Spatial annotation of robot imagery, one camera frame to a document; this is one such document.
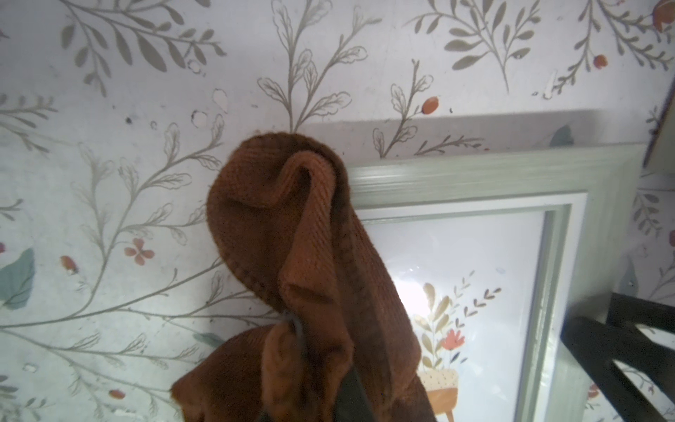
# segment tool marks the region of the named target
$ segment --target knit fabric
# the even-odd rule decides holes
[[[350,204],[347,171],[297,134],[255,136],[232,153],[207,201],[230,271],[276,311],[302,321],[220,346],[172,388],[187,422],[333,420],[355,365],[378,421],[434,421],[416,376],[421,351],[391,278]]]

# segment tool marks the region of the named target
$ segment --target flower illustration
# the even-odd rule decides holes
[[[432,114],[437,108],[438,97],[430,97],[422,104],[422,114]]]
[[[462,332],[457,330],[457,334],[455,334],[455,330],[451,329],[450,332],[448,332],[448,336],[443,340],[442,346],[446,350],[453,350],[463,344],[464,337],[462,337]]]
[[[145,244],[143,239],[135,238],[133,242],[136,248],[124,248],[124,254],[128,257],[136,257],[134,261],[137,264],[145,265],[145,259],[152,259],[155,256],[153,251],[143,249]]]
[[[602,69],[607,65],[607,57],[605,57],[604,54],[600,54],[595,56],[593,59],[593,65],[595,66],[596,69]]]
[[[79,272],[78,266],[77,264],[75,264],[75,261],[67,255],[61,257],[61,266],[65,268],[65,270],[70,275],[77,274]]]
[[[126,397],[126,394],[124,394],[124,392],[121,390],[110,390],[108,391],[108,395],[117,400],[121,400]]]
[[[675,22],[675,0],[661,0],[656,3],[651,12],[654,27],[659,31],[664,31],[664,24]]]
[[[591,384],[589,387],[589,400],[592,398],[596,398],[600,395],[600,389],[597,387],[596,384]]]

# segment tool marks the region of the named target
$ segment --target pink flower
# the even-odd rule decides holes
[[[143,239],[135,238],[133,242],[136,248],[124,248],[124,254],[128,257],[136,257],[134,261],[137,264],[145,265],[146,259],[152,259],[155,256],[153,251],[143,249],[143,245],[145,244]]]
[[[441,344],[446,350],[453,350],[457,347],[464,344],[464,337],[462,337],[462,332],[460,330],[455,334],[455,330],[451,329],[448,333],[448,336],[443,340]]]

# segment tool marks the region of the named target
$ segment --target plant pot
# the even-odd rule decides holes
[[[457,405],[459,377],[453,369],[424,371],[419,374],[424,385],[434,415],[445,414],[448,421],[454,422],[452,411]]]

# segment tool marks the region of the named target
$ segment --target wall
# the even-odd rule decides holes
[[[271,318],[203,224],[242,139],[299,131],[348,163],[647,142],[674,7],[0,0],[3,414],[172,419],[166,386]],[[673,181],[641,186],[621,289],[675,305]],[[585,420],[613,420],[596,393]]]

